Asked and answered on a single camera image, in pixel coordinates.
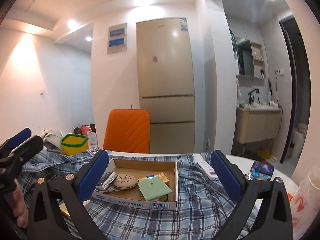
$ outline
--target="blue plaid tablecloth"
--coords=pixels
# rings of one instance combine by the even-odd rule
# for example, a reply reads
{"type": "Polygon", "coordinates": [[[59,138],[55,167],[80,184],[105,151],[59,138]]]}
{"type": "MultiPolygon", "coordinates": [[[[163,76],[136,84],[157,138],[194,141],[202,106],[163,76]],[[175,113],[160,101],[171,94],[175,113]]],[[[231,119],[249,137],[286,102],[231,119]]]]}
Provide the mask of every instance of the blue plaid tablecloth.
{"type": "MultiPolygon", "coordinates": [[[[144,210],[107,203],[91,198],[92,208],[88,211],[100,230],[108,237],[124,239],[212,239],[233,211],[235,204],[228,198],[219,180],[209,180],[202,169],[193,161],[193,155],[128,158],[113,155],[110,158],[145,161],[174,161],[178,165],[177,211],[144,210]]],[[[202,154],[209,162],[210,154],[202,154]]],[[[73,156],[39,152],[27,162],[18,181],[29,206],[34,185],[45,173],[65,176],[77,172],[88,163],[92,155],[88,152],[73,156]]],[[[246,236],[256,218],[257,209],[244,226],[240,236],[246,236]]],[[[73,235],[78,236],[72,221],[67,225],[73,235]]]]}

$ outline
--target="black faucet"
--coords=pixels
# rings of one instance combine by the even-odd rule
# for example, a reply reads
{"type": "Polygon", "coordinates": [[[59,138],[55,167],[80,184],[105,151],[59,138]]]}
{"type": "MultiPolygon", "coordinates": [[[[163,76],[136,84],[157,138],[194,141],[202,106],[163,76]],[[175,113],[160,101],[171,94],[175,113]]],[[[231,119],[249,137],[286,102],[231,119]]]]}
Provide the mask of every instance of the black faucet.
{"type": "Polygon", "coordinates": [[[250,105],[251,105],[252,102],[253,102],[253,100],[252,100],[252,93],[255,92],[255,91],[257,92],[257,94],[260,93],[260,91],[259,91],[258,88],[252,89],[252,90],[248,93],[248,96],[249,96],[249,104],[250,104],[250,105]]]}

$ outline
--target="sink vanity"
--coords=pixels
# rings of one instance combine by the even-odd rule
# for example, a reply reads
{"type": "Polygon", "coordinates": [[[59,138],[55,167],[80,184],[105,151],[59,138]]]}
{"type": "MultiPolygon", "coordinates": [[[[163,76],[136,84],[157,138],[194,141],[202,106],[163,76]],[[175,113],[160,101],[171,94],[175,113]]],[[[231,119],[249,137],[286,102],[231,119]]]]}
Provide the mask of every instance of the sink vanity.
{"type": "Polygon", "coordinates": [[[237,107],[235,138],[241,144],[276,138],[281,109],[272,106],[237,107]]]}

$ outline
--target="finger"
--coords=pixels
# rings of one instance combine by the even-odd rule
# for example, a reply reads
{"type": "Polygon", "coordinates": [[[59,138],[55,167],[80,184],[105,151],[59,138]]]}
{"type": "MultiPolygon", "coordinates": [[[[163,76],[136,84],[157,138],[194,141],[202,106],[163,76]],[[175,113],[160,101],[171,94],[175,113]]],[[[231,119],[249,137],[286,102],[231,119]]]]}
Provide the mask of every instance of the finger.
{"type": "Polygon", "coordinates": [[[17,218],[18,227],[26,228],[28,225],[28,209],[25,207],[25,210],[21,216],[17,218]]]}
{"type": "Polygon", "coordinates": [[[12,192],[12,197],[15,201],[17,201],[22,193],[21,191],[21,187],[19,185],[19,182],[17,181],[17,179],[14,179],[14,182],[16,183],[17,187],[16,189],[12,192]]]}
{"type": "Polygon", "coordinates": [[[21,216],[25,210],[26,204],[24,203],[23,195],[20,194],[18,200],[16,201],[16,206],[13,209],[12,213],[15,217],[21,216]]]}

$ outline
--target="beige refrigerator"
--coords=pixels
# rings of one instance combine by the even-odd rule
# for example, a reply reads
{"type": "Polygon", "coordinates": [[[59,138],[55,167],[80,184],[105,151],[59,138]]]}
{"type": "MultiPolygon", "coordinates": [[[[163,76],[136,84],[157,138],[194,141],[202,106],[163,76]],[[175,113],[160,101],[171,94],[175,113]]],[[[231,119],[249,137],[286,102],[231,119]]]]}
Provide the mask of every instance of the beige refrigerator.
{"type": "Polygon", "coordinates": [[[137,23],[140,109],[151,117],[151,153],[193,153],[195,96],[185,18],[137,23]]]}

